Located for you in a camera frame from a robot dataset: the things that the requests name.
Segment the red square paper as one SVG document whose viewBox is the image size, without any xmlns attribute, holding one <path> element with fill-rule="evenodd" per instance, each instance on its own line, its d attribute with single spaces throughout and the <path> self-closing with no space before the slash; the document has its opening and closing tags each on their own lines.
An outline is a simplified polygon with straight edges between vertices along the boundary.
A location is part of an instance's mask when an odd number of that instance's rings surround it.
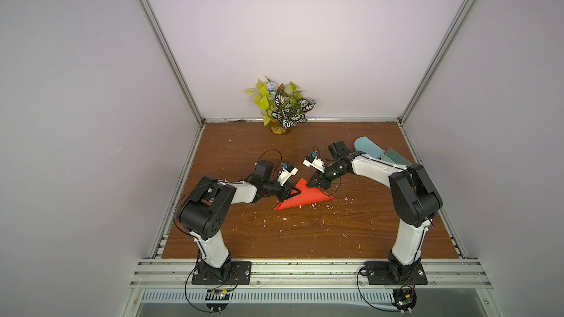
<svg viewBox="0 0 564 317">
<path fill-rule="evenodd" d="M 281 211 L 284 209 L 299 207 L 301 205 L 308 205 L 308 204 L 313 204 L 313 203 L 318 203 L 318 202 L 323 202 L 326 200 L 333 199 L 332 195 L 327 194 L 322 189 L 308 187 L 307 181 L 303 178 L 301 178 L 297 182 L 295 188 L 301 190 L 301 194 L 293 198 L 290 198 L 289 200 L 285 200 L 282 203 L 279 203 L 275 208 L 276 211 Z"/>
</svg>

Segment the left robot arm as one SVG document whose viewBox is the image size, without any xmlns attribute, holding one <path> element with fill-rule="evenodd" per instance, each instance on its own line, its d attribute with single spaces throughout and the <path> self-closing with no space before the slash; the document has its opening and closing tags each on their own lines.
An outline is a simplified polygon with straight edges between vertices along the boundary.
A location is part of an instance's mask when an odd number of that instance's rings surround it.
<svg viewBox="0 0 564 317">
<path fill-rule="evenodd" d="M 283 163 L 276 179 L 272 178 L 274 169 L 272 162 L 261 160 L 257 161 L 254 172 L 240 181 L 204 176 L 178 207 L 174 223 L 195 239 L 206 268 L 222 271 L 231 265 L 221 228 L 232 205 L 256 203 L 268 197 L 284 203 L 301 193 L 289 183 L 298 172 L 295 166 Z"/>
</svg>

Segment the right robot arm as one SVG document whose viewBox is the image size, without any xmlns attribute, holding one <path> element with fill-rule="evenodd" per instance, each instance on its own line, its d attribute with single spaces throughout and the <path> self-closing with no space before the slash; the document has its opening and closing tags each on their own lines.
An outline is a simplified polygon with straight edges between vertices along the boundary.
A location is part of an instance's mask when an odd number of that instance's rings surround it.
<svg viewBox="0 0 564 317">
<path fill-rule="evenodd" d="M 396 241 L 389 253 L 387 272 L 391 280 L 407 280 L 419 270 L 422 244 L 429 227 L 443 206 L 443 200 L 426 169 L 417 163 L 395 163 L 387 155 L 374 157 L 367 149 L 348 149 L 344 142 L 329 146 L 332 160 L 324 163 L 318 152 L 303 163 L 316 173 L 308 181 L 312 188 L 329 189 L 346 174 L 369 178 L 387 186 L 399 217 Z"/>
</svg>

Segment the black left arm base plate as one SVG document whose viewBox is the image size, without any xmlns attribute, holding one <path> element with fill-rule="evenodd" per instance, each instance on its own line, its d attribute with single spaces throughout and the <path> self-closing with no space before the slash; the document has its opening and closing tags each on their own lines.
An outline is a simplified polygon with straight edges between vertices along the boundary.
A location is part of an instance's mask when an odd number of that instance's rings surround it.
<svg viewBox="0 0 564 317">
<path fill-rule="evenodd" d="M 250 261 L 226 261 L 220 268 L 199 261 L 195 265 L 191 283 L 193 285 L 249 285 L 251 272 Z"/>
</svg>

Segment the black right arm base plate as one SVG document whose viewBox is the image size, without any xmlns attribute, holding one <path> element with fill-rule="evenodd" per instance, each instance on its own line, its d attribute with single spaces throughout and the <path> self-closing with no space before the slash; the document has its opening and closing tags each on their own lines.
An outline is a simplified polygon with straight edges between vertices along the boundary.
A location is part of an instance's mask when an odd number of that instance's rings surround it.
<svg viewBox="0 0 564 317">
<path fill-rule="evenodd" d="M 392 261 L 367 261 L 361 268 L 360 275 L 367 277 L 369 284 L 375 286 L 426 286 L 428 284 L 420 260 L 407 266 Z"/>
</svg>

